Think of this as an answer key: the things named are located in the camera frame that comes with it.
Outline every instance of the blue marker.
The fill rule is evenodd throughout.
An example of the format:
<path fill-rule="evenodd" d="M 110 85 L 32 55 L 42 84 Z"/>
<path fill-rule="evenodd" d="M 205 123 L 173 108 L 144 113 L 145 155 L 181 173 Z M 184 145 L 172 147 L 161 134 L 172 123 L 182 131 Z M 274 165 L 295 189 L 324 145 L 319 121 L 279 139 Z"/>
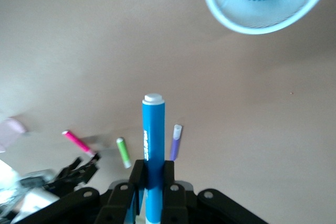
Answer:
<path fill-rule="evenodd" d="M 164 100 L 147 94 L 142 100 L 144 163 L 146 180 L 146 224 L 159 224 L 162 211 L 164 165 Z"/>

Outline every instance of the marker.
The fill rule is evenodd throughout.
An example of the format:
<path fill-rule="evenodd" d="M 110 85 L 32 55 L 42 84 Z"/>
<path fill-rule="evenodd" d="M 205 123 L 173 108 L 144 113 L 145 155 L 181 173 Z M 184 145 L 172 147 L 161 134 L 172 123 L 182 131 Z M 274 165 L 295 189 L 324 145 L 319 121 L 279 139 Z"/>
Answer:
<path fill-rule="evenodd" d="M 128 154 L 127 148 L 126 148 L 126 142 L 123 137 L 119 137 L 117 139 L 117 146 L 122 158 L 122 162 L 124 163 L 125 168 L 130 168 L 132 163 L 130 160 L 130 155 Z"/>
<path fill-rule="evenodd" d="M 181 132 L 182 132 L 182 126 L 179 124 L 174 125 L 172 147 L 170 149 L 170 160 L 172 161 L 175 161 L 177 158 L 177 155 L 179 154 L 178 152 L 179 152 L 180 141 L 181 141 Z"/>
<path fill-rule="evenodd" d="M 159 224 L 162 211 L 164 165 L 164 100 L 159 94 L 147 94 L 142 100 L 143 150 L 147 167 L 146 224 Z"/>
<path fill-rule="evenodd" d="M 67 139 L 69 139 L 74 144 L 76 144 L 79 148 L 81 148 L 81 150 L 83 152 L 85 152 L 86 154 L 88 154 L 90 157 L 94 157 L 94 155 L 96 154 L 94 151 L 92 151 L 90 149 L 90 147 L 88 145 L 86 145 L 86 143 L 84 143 L 82 140 L 80 140 L 78 137 L 76 137 L 71 131 L 66 130 L 66 131 L 63 131 L 62 134 Z"/>

